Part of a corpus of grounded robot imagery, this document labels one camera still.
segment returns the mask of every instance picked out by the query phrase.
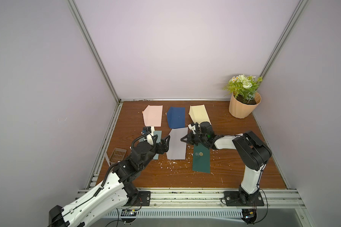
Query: green paper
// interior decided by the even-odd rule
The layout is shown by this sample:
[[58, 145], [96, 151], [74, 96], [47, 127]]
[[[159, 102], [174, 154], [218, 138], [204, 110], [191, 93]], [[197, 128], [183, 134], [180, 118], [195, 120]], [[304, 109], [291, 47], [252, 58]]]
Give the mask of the green paper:
[[193, 147], [192, 170], [197, 172], [210, 173], [210, 149], [199, 143]]

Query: metal vent grille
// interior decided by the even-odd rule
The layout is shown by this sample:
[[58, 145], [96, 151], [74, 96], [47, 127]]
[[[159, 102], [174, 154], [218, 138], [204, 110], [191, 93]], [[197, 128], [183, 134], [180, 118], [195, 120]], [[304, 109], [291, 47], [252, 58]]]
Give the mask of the metal vent grille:
[[[137, 218], [241, 218], [241, 209], [152, 209], [134, 213], [121, 212], [121, 217], [136, 216]], [[117, 211], [111, 211], [105, 218], [117, 218]]]

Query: pink paper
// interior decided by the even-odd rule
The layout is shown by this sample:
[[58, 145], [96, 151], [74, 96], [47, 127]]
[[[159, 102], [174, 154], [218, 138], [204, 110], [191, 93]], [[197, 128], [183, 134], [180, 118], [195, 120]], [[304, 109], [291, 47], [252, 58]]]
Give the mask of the pink paper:
[[163, 106], [147, 106], [142, 112], [145, 126], [160, 127], [162, 124]]

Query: black cable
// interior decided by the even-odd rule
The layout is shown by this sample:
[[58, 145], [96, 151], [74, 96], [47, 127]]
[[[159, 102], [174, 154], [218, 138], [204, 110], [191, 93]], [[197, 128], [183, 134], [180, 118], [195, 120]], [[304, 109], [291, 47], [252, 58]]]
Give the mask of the black cable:
[[104, 187], [104, 185], [105, 185], [105, 183], [106, 183], [106, 180], [107, 180], [107, 177], [108, 177], [108, 175], [109, 175], [110, 172], [111, 172], [111, 169], [112, 169], [113, 167], [117, 166], [117, 165], [119, 165], [119, 163], [112, 164], [112, 165], [107, 169], [107, 171], [106, 171], [106, 173], [105, 173], [104, 180], [103, 180], [102, 183], [101, 183], [101, 187]]
[[241, 136], [241, 137], [244, 137], [246, 140], [248, 140], [245, 136], [243, 135], [233, 135], [233, 136]]
[[[80, 205], [76, 206], [75, 208], [73, 208], [72, 210], [77, 209], [79, 206], [83, 205], [84, 203], [87, 203], [88, 201], [90, 201], [90, 199], [92, 199], [95, 196], [92, 196], [91, 198], [89, 198], [88, 200], [86, 200], [85, 202], [81, 203]], [[64, 216], [66, 216], [67, 214], [57, 218], [55, 221], [53, 221], [52, 223], [50, 223], [47, 227], [50, 227], [51, 225], [53, 225], [55, 222], [59, 221], [61, 218], [63, 218]]]
[[153, 147], [152, 147], [152, 151], [154, 151], [155, 150], [155, 148], [156, 148], [156, 146], [157, 146], [157, 141], [155, 140], [155, 137], [154, 136], [152, 136], [152, 140], [153, 140]]
[[218, 140], [218, 139], [224, 137], [224, 135], [218, 135], [218, 136], [216, 136], [216, 137], [212, 140], [211, 145], [206, 145], [206, 144], [201, 140], [200, 136], [198, 135], [198, 123], [197, 123], [197, 122], [195, 123], [195, 128], [196, 128], [196, 136], [197, 136], [198, 140], [200, 141], [200, 143], [201, 143], [203, 146], [205, 146], [206, 148], [209, 148], [209, 149], [212, 149], [212, 146], [214, 145], [214, 143], [216, 142], [216, 140]]
[[67, 214], [65, 214], [65, 215], [63, 215], [63, 216], [57, 218], [55, 221], [53, 221], [52, 223], [50, 223], [47, 227], [50, 227], [52, 224], [54, 224], [56, 221], [59, 221], [59, 219], [63, 218], [63, 217], [66, 216]]
[[267, 199], [267, 196], [265, 195], [264, 190], [263, 190], [263, 189], [261, 189], [261, 190], [263, 191], [264, 196], [265, 196], [265, 200], [267, 201], [267, 212], [265, 213], [265, 216], [264, 216], [261, 220], [259, 220], [259, 221], [257, 221], [257, 222], [253, 222], [253, 224], [258, 223], [258, 222], [261, 222], [262, 220], [264, 220], [264, 218], [265, 218], [265, 217], [267, 216], [267, 214], [268, 214], [268, 199]]
[[[141, 206], [142, 206], [142, 201], [141, 201], [141, 198], [139, 198], [140, 199], [140, 208], [139, 209], [137, 209], [137, 210], [135, 210], [135, 211], [138, 211], [138, 210], [140, 210], [141, 209]], [[124, 209], [124, 210], [127, 210], [127, 209], [130, 209], [130, 208], [132, 208], [136, 203], [138, 202], [138, 199], [136, 199], [136, 201], [134, 202], [134, 204], [132, 205], [132, 206], [130, 206], [130, 207], [128, 207], [128, 208], [126, 208], [126, 209]], [[117, 220], [113, 220], [113, 221], [110, 221], [105, 227], [107, 227], [110, 223], [112, 223], [112, 222], [115, 222], [115, 221], [117, 221], [117, 224], [116, 224], [116, 227], [117, 227], [117, 225], [119, 224], [119, 220], [120, 220], [120, 214], [119, 214], [119, 210], [116, 208], [116, 210], [117, 210]]]
[[[225, 199], [225, 197], [227, 197], [228, 195], [225, 195], [224, 197], [222, 197], [221, 199], [220, 199], [220, 201], [222, 202], [222, 200], [223, 199]], [[230, 203], [232, 203], [232, 202], [235, 202], [235, 201], [237, 201], [237, 200], [239, 200], [240, 198], [237, 198], [237, 199], [234, 199], [234, 200], [232, 200], [232, 201], [230, 201]]]
[[120, 218], [119, 210], [117, 208], [116, 208], [116, 210], [117, 210], [117, 220], [110, 221], [107, 225], [105, 225], [105, 227], [107, 227], [110, 223], [113, 223], [115, 221], [117, 221], [117, 223], [119, 223], [119, 218]]
[[134, 139], [134, 140], [131, 142], [131, 148], [134, 148], [135, 142], [137, 142], [137, 141], [140, 140], [141, 138], [146, 137], [146, 136], [149, 135], [149, 134], [150, 134], [150, 132], [147, 132], [146, 134], [143, 134], [143, 135], [139, 136], [138, 138]]

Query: white wall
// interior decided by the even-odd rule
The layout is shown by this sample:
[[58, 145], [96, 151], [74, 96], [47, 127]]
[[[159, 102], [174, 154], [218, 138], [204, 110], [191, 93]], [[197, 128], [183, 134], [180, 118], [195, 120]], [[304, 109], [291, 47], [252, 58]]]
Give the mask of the white wall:
[[316, 226], [341, 226], [341, 0], [310, 1], [254, 111]]
[[223, 98], [259, 75], [298, 0], [76, 0], [120, 98]]
[[65, 1], [0, 1], [0, 226], [73, 201], [115, 105]]

